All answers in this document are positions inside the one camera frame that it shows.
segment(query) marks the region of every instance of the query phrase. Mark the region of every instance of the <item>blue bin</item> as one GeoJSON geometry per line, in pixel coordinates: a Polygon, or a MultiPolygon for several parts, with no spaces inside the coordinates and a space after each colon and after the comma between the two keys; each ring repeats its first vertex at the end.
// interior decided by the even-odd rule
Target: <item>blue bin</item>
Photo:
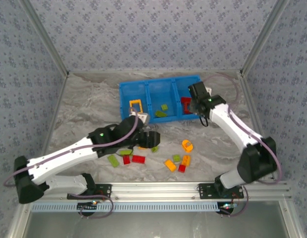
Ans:
{"type": "Polygon", "coordinates": [[[150,79],[120,83],[120,111],[122,119],[129,116],[129,102],[141,100],[142,110],[150,115],[150,123],[160,123],[175,120],[196,119],[198,116],[184,114],[181,97],[190,97],[188,86],[200,82],[199,75],[175,78],[150,79]],[[158,118],[156,111],[162,111],[161,105],[166,104],[168,116],[158,118]]]}

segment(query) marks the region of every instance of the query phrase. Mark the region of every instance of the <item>red lego brick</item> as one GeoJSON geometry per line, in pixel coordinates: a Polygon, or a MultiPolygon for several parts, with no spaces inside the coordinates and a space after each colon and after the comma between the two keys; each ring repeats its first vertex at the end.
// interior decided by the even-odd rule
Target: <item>red lego brick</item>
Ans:
{"type": "Polygon", "coordinates": [[[191,103],[192,98],[181,97],[181,103],[191,103]]]}
{"type": "Polygon", "coordinates": [[[123,156],[123,164],[124,165],[130,164],[130,157],[129,157],[129,155],[124,155],[123,156]]]}
{"type": "Polygon", "coordinates": [[[181,173],[184,173],[185,172],[185,168],[186,168],[185,165],[180,165],[178,171],[181,172],[181,173]]]}
{"type": "Polygon", "coordinates": [[[188,110],[188,106],[189,106],[189,103],[188,103],[188,102],[185,102],[185,103],[184,103],[184,114],[192,114],[192,113],[188,110]]]}
{"type": "Polygon", "coordinates": [[[144,164],[144,161],[145,161],[145,157],[144,156],[134,155],[132,157],[132,162],[134,162],[134,163],[144,164]]]}

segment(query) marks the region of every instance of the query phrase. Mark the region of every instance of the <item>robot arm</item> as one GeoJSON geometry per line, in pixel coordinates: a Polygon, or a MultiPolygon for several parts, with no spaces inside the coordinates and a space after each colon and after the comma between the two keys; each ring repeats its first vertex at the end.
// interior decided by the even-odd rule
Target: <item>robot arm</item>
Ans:
{"type": "Polygon", "coordinates": [[[203,82],[198,82],[188,87],[192,101],[190,111],[210,119],[219,125],[235,142],[241,158],[237,168],[215,178],[214,187],[221,197],[230,192],[230,189],[245,183],[254,182],[277,169],[276,162],[271,154],[263,148],[252,136],[261,139],[273,152],[276,153],[275,141],[271,138],[262,138],[261,135],[251,130],[233,112],[229,113],[229,106],[220,96],[210,96],[203,82]],[[241,125],[249,134],[242,131],[231,119],[241,125]]]}
{"type": "Polygon", "coordinates": [[[26,159],[20,156],[14,161],[14,171],[27,169],[14,176],[19,202],[30,203],[44,194],[72,193],[93,195],[95,183],[90,174],[75,177],[56,176],[61,171],[80,163],[114,154],[120,148],[153,148],[160,143],[160,134],[155,131],[144,132],[143,126],[149,121],[148,114],[138,114],[135,131],[125,140],[106,147],[95,145],[109,144],[126,136],[135,124],[135,113],[120,124],[98,128],[87,137],[59,151],[38,158],[26,159]]]}

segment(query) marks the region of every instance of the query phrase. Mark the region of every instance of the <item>marble surface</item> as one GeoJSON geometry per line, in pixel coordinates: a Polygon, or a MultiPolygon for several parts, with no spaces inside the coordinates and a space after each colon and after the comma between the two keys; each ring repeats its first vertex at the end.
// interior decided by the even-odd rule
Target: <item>marble surface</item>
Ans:
{"type": "MultiPolygon", "coordinates": [[[[212,95],[221,95],[228,103],[236,98],[233,84],[220,73],[213,72],[113,72],[113,73],[74,73],[66,83],[61,106],[49,153],[66,147],[98,127],[119,123],[120,101],[119,83],[131,80],[164,78],[199,74],[205,86],[212,88],[212,95]]],[[[238,84],[239,99],[235,113],[250,127],[250,116],[244,102],[237,75],[228,73],[238,84]]],[[[210,122],[205,128],[197,120],[175,121],[149,125],[151,130],[161,133],[159,151],[138,150],[134,154],[146,156],[146,163],[131,163],[113,168],[106,157],[75,166],[62,175],[90,173],[95,181],[194,181],[214,180],[214,178],[234,168],[240,157],[237,146],[216,124],[210,122]],[[170,172],[164,161],[172,155],[184,155],[181,142],[190,140],[194,145],[191,152],[191,166],[184,174],[170,172]]]]}

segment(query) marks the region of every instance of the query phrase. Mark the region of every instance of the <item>blue patterned wall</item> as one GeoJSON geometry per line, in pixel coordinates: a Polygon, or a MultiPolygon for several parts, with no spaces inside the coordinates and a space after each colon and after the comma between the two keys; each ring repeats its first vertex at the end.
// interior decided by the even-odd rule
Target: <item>blue patterned wall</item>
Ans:
{"type": "Polygon", "coordinates": [[[66,68],[239,69],[276,0],[31,0],[66,68]]]}
{"type": "Polygon", "coordinates": [[[17,0],[0,0],[0,238],[18,204],[2,186],[19,155],[38,155],[63,76],[17,0]]]}
{"type": "Polygon", "coordinates": [[[291,0],[247,75],[307,235],[307,0],[291,0]]]}

